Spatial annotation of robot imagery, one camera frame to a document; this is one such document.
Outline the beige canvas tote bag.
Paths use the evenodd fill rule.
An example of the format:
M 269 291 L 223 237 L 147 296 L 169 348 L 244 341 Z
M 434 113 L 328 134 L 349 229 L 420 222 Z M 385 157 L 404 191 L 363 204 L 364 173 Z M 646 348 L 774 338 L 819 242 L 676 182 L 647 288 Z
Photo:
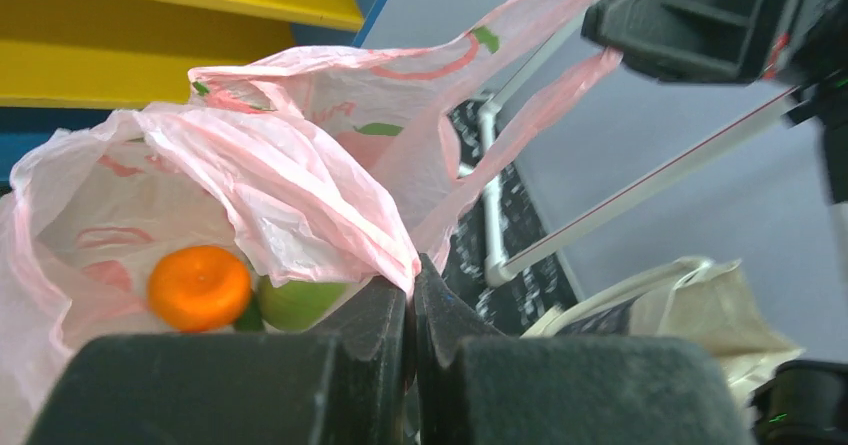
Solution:
M 631 276 L 567 309 L 548 310 L 528 337 L 669 336 L 716 359 L 740 408 L 803 348 L 761 315 L 738 261 L 682 257 Z

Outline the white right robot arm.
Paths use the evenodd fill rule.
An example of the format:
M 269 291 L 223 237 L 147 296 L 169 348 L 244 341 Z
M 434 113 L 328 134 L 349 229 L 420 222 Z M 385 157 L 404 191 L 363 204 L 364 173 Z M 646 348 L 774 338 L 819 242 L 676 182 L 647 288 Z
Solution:
M 571 257 L 598 291 L 684 255 L 736 260 L 805 355 L 759 397 L 778 442 L 847 438 L 847 0 L 600 0 L 618 51 L 604 170 L 664 184 Z

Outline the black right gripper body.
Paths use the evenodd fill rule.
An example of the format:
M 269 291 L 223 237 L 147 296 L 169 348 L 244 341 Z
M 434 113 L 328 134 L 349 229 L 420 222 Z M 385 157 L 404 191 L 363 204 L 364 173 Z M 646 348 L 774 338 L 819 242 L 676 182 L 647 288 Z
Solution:
M 581 35 L 660 82 L 750 84 L 789 62 L 802 0 L 599 0 Z

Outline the green toy cucumber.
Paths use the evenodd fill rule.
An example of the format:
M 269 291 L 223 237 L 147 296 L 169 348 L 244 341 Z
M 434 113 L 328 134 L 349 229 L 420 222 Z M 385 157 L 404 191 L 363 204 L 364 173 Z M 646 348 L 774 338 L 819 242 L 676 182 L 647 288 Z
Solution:
M 242 314 L 232 323 L 232 328 L 237 332 L 264 332 L 266 330 L 259 300 L 255 294 L 251 296 Z

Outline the green toy cabbage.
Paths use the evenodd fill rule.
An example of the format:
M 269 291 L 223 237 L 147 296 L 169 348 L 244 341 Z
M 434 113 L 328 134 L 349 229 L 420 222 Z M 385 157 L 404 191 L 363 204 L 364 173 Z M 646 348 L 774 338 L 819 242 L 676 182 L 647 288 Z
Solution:
M 257 283 L 258 306 L 264 321 L 283 332 L 307 330 L 347 292 L 348 284 L 291 280 L 275 287 L 267 276 Z

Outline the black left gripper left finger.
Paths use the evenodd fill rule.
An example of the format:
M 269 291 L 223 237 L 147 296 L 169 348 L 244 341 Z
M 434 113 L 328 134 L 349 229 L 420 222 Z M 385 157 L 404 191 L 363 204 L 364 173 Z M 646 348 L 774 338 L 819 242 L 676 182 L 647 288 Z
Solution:
M 375 279 L 299 334 L 112 335 L 71 360 L 31 444 L 397 444 L 406 298 Z

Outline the orange toy fruit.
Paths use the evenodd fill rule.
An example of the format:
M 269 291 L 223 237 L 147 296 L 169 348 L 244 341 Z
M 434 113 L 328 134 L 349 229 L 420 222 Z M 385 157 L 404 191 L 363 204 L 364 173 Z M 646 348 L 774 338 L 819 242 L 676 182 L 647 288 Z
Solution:
M 248 267 L 230 251 L 211 245 L 164 256 L 147 281 L 148 308 L 181 332 L 206 332 L 230 325 L 252 296 Z

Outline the pink plastic grocery bag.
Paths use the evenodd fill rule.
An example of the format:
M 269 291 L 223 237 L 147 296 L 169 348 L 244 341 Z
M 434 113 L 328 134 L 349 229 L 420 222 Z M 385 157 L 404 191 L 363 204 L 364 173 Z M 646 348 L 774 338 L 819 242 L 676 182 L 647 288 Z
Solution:
M 468 176 L 450 112 L 595 0 L 508 0 L 435 47 L 304 46 L 192 69 L 187 104 L 58 130 L 1 200 L 1 440 L 20 444 L 83 343 L 165 332 L 146 301 L 164 256 L 211 245 L 252 278 L 405 293 L 539 132 L 619 64 L 605 50 L 536 93 Z

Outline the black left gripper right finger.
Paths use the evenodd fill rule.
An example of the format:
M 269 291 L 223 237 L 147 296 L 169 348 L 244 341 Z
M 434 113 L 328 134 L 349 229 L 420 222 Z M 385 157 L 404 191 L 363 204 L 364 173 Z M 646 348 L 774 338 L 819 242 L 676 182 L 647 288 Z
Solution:
M 425 444 L 748 444 L 715 360 L 676 338 L 500 333 L 424 260 L 415 282 Z

